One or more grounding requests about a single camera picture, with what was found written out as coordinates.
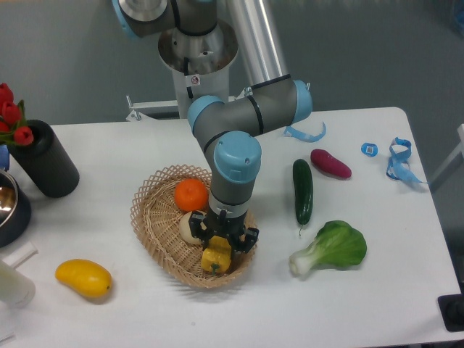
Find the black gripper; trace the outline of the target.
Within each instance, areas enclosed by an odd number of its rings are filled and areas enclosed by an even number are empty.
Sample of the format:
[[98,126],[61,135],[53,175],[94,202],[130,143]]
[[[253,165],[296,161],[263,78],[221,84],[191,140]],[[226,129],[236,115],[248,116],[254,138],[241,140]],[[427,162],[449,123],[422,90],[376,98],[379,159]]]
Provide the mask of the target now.
[[248,253],[257,243],[258,228],[247,228],[244,224],[246,213],[239,217],[227,217],[227,212],[221,210],[219,214],[208,209],[205,215],[200,211],[193,211],[189,218],[191,235],[198,238],[202,248],[209,246],[213,236],[220,236],[228,240],[231,245],[231,257],[238,257]]

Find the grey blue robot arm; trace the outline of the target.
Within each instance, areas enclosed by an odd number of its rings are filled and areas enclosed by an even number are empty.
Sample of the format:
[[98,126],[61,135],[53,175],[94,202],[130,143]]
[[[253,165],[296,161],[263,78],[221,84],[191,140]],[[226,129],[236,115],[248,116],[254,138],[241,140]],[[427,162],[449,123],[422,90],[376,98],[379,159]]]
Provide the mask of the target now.
[[292,125],[312,111],[307,85],[286,67],[267,1],[115,1],[123,29],[159,35],[158,52],[175,81],[179,115],[188,120],[212,171],[205,215],[191,233],[208,247],[224,238],[247,253],[259,232],[244,219],[260,171],[259,135]]

